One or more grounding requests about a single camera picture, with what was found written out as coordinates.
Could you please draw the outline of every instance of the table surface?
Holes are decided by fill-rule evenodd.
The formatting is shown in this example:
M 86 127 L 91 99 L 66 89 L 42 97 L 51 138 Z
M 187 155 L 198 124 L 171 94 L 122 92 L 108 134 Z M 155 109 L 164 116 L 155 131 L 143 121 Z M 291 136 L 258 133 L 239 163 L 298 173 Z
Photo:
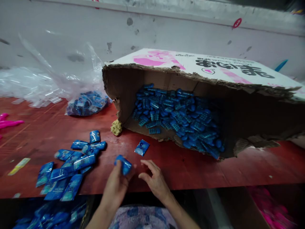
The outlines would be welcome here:
M 0 129 L 0 198 L 37 197 L 43 186 L 35 188 L 41 166 L 54 161 L 55 168 L 63 162 L 54 158 L 58 149 L 69 149 L 76 139 L 89 141 L 89 132 L 100 131 L 107 142 L 94 169 L 82 182 L 80 194 L 103 193 L 117 155 L 122 154 L 137 164 L 136 176 L 129 186 L 130 192 L 149 191 L 146 183 L 137 178 L 147 168 L 140 160 L 153 160 L 171 190 L 233 187 L 266 184 L 292 184 L 305 182 L 305 151 L 295 144 L 282 141 L 281 147 L 259 150 L 248 148 L 237 158 L 216 162 L 208 155 L 178 147 L 174 142 L 158 142 L 124 129 L 119 137 L 110 132 L 116 120 L 116 109 L 110 105 L 89 117 L 64 115 L 67 102 L 50 104 L 45 108 L 31 108 L 27 102 L 11 104 L 14 98 L 0 98 L 0 114 L 9 113 L 7 120 L 25 123 Z M 134 153 L 141 139 L 150 143 L 144 157 Z M 8 173 L 23 159 L 30 161 L 16 174 Z

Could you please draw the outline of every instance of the white wall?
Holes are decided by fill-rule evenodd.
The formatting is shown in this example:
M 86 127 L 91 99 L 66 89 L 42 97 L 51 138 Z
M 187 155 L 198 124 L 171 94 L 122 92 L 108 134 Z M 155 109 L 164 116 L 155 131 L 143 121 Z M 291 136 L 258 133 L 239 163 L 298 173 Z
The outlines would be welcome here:
M 89 41 L 103 61 L 146 47 L 249 59 L 273 69 L 289 59 L 281 73 L 304 78 L 305 72 L 304 37 L 27 0 L 0 1 L 0 39 L 10 43 L 0 42 L 0 66 L 37 66 L 18 33 L 58 71 L 89 68 L 91 60 L 81 61 L 77 54 Z

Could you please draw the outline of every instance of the cardboard box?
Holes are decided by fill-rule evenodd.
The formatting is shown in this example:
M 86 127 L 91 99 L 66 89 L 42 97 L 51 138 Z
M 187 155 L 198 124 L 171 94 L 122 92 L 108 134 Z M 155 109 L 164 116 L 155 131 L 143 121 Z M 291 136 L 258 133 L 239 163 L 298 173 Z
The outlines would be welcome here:
M 236 156 L 249 146 L 275 147 L 277 140 L 305 132 L 305 89 L 272 69 L 249 60 L 184 52 L 141 49 L 103 68 L 107 94 L 114 100 L 124 127 L 149 135 L 130 116 L 136 92 L 154 83 L 156 88 L 182 88 L 196 96 L 223 98 L 226 150 L 221 157 Z M 153 138 L 182 142 L 173 131 Z

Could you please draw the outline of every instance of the clear plastic bag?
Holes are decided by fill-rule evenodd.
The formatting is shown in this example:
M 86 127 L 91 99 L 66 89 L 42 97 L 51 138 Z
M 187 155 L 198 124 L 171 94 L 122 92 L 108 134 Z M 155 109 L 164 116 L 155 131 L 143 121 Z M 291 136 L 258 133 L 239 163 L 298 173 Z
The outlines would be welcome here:
M 89 42 L 84 45 L 79 44 L 75 49 L 71 50 L 67 49 L 66 45 L 67 42 L 71 41 L 70 37 L 52 36 L 51 44 L 47 45 L 56 45 L 57 50 L 60 50 L 61 53 L 55 53 L 55 56 L 50 57 L 52 53 L 50 49 L 46 49 L 45 55 L 49 56 L 50 61 L 52 61 L 51 65 L 20 34 L 19 38 L 58 89 L 48 94 L 48 100 L 33 101 L 33 107 L 43 107 L 46 102 L 57 103 L 61 100 L 60 98 L 66 98 L 69 101 L 66 115 L 87 116 L 101 111 L 111 102 L 104 90 L 102 79 L 103 62 Z M 67 59 L 58 61 L 58 55 L 65 55 Z

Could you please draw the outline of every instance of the hand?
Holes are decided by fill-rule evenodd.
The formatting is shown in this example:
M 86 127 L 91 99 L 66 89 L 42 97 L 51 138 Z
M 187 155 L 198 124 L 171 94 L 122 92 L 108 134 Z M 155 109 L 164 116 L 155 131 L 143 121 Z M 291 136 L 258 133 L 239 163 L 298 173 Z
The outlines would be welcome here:
M 139 178 L 143 179 L 148 184 L 155 197 L 165 205 L 172 196 L 172 193 L 164 180 L 161 169 L 152 160 L 141 160 L 141 163 L 148 166 L 152 172 L 152 177 L 147 173 L 141 173 L 139 174 Z
M 123 176 L 121 167 L 122 162 L 117 160 L 117 165 L 114 166 L 112 172 L 110 173 L 106 187 L 104 189 L 104 194 L 100 206 L 107 209 L 108 211 L 116 212 L 120 207 L 126 194 L 129 181 L 135 173 L 134 168 L 136 165 L 134 165 L 134 167 L 126 176 Z

